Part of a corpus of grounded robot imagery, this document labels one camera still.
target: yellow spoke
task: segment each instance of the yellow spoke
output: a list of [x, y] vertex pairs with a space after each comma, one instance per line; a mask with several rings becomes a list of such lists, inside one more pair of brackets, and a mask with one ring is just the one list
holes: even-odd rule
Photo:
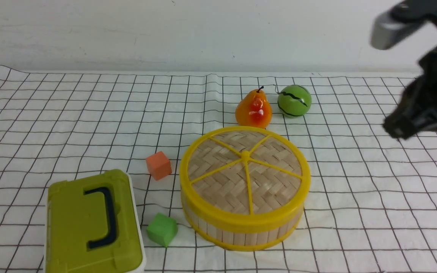
[[250, 186], [250, 176], [248, 174], [248, 162], [244, 161], [244, 165], [246, 167], [246, 182], [247, 182], [247, 193], [249, 200], [249, 214], [254, 215], [254, 209], [252, 207], [252, 188]]
[[255, 149], [257, 149], [259, 147], [259, 145], [261, 145], [264, 141], [266, 141], [271, 135], [266, 135], [263, 139], [261, 139], [259, 142], [256, 143], [256, 145], [254, 145], [254, 147], [252, 147], [252, 149], [250, 149], [250, 153], [252, 154]]
[[205, 178], [205, 177], [207, 177], [207, 176], [209, 176], [209, 175], [212, 175], [212, 174], [214, 174], [214, 173], [217, 173], [218, 171], [222, 171], [222, 170], [224, 170], [224, 169], [227, 169], [228, 167], [230, 167], [230, 166], [232, 166], [232, 165], [234, 165], [234, 164], [237, 164], [237, 163], [239, 163], [239, 162], [241, 162], [241, 159], [237, 159], [236, 161], [232, 161], [232, 162], [230, 162], [229, 164], [226, 164], [226, 165], [224, 165], [224, 166], [221, 166], [220, 168], [214, 169], [213, 171], [209, 171], [208, 173], [205, 173], [204, 175], [201, 175], [201, 176], [199, 176], [198, 178], [192, 180], [192, 181], [190, 182], [190, 184], [193, 184], [193, 183], [195, 183], [196, 181], [202, 180], [203, 178]]
[[303, 179], [303, 177], [302, 177], [301, 175], [298, 175], [298, 174], [296, 174], [296, 173], [292, 173], [292, 172], [290, 172], [290, 171], [286, 171], [285, 169], [281, 169], [281, 168], [279, 168], [278, 166], [274, 166], [274, 165], [271, 165], [271, 164], [269, 164], [269, 163], [262, 162], [262, 161], [259, 161], [259, 160], [253, 159], [253, 158], [251, 158], [250, 161], [252, 161], [252, 162], [254, 162], [254, 163], [257, 163], [257, 164], [264, 165], [264, 166], [268, 166], [269, 168], [273, 168], [273, 169], [276, 169], [276, 170], [278, 170], [278, 171], [282, 171], [283, 173], [287, 173], [287, 174], [289, 174], [289, 175], [295, 176], [295, 177], [297, 177], [297, 178], [299, 178], [299, 179], [301, 179], [301, 180]]
[[234, 149], [233, 147], [230, 147], [227, 143], [224, 143], [220, 140], [217, 140], [216, 138], [210, 137], [210, 140], [213, 140], [215, 142], [217, 142], [218, 144], [222, 145], [223, 147], [226, 147], [227, 149], [231, 150], [232, 152], [234, 152], [235, 154], [237, 154], [239, 157], [241, 156], [241, 153], [238, 152], [236, 149]]

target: green ball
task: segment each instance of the green ball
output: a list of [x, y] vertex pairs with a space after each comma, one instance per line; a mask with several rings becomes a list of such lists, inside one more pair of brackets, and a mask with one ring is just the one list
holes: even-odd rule
[[311, 95], [302, 86], [290, 85], [279, 93], [278, 105], [285, 116], [296, 118], [308, 112], [311, 107]]

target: white cloth with black grid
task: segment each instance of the white cloth with black grid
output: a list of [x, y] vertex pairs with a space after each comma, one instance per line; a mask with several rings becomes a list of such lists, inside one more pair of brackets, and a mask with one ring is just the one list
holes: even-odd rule
[[[141, 228], [177, 219], [168, 249], [144, 244], [147, 271], [229, 273], [437, 272], [437, 133], [400, 143], [381, 123], [414, 77], [393, 73], [26, 73], [0, 67], [0, 271], [42, 271], [47, 187], [122, 169], [133, 179]], [[305, 86], [307, 115], [285, 119], [276, 86]], [[234, 109], [265, 86], [267, 128], [306, 156], [305, 214], [283, 243], [229, 252], [185, 220], [175, 170], [203, 133], [235, 125]], [[155, 182], [145, 158], [170, 157]]]

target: woven bamboo lid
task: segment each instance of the woven bamboo lid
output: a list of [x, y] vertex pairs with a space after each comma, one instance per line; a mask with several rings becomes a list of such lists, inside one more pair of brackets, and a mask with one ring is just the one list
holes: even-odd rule
[[196, 145], [187, 175], [193, 190], [217, 209], [260, 215], [297, 195], [305, 160], [284, 138], [247, 128], [225, 130]]

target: box handle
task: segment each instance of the box handle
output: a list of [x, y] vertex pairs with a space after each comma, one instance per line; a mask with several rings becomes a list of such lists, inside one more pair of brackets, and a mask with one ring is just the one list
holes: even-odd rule
[[104, 194], [105, 209], [107, 214], [107, 224], [109, 226], [109, 232], [104, 238], [98, 240], [90, 240], [87, 242], [89, 249], [106, 246], [112, 244], [118, 238], [118, 224], [116, 221], [116, 213], [114, 211], [114, 202], [112, 201], [111, 190], [107, 187], [94, 188], [87, 190], [84, 195], [101, 192]]

